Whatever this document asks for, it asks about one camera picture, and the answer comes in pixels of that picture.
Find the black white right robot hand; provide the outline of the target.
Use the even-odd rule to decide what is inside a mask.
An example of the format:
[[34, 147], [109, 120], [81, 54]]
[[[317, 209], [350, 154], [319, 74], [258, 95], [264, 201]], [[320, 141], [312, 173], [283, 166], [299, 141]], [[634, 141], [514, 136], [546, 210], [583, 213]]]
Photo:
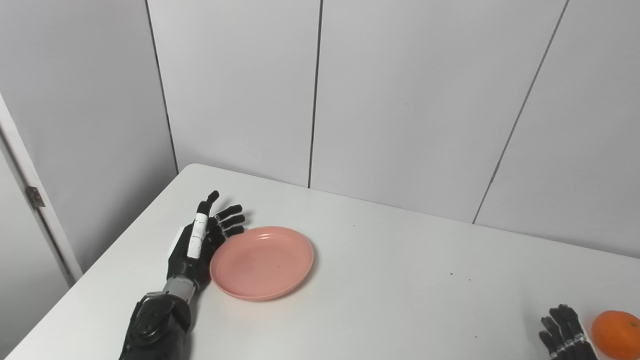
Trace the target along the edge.
[[598, 360], [578, 313], [567, 304], [552, 307], [541, 318], [543, 330], [538, 337], [551, 360]]

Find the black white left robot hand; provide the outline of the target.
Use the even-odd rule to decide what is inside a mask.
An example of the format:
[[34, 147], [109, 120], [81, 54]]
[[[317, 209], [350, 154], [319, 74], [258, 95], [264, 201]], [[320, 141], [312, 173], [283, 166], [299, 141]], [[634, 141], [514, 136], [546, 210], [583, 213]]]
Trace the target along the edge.
[[220, 198], [215, 190], [201, 201], [196, 215], [178, 235], [167, 260], [167, 279], [184, 277], [203, 289], [211, 279], [210, 264], [215, 252], [231, 237], [245, 232], [246, 216], [240, 204], [231, 205], [215, 215], [210, 211]]

